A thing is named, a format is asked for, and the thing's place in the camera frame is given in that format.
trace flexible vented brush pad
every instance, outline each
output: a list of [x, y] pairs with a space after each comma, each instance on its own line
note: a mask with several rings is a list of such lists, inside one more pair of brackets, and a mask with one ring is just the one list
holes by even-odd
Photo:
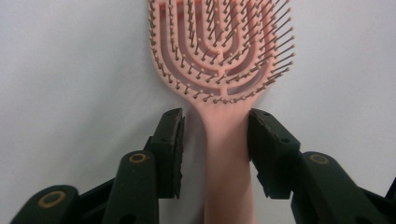
[[193, 104], [255, 98], [292, 65], [288, 2], [149, 0], [158, 74]]

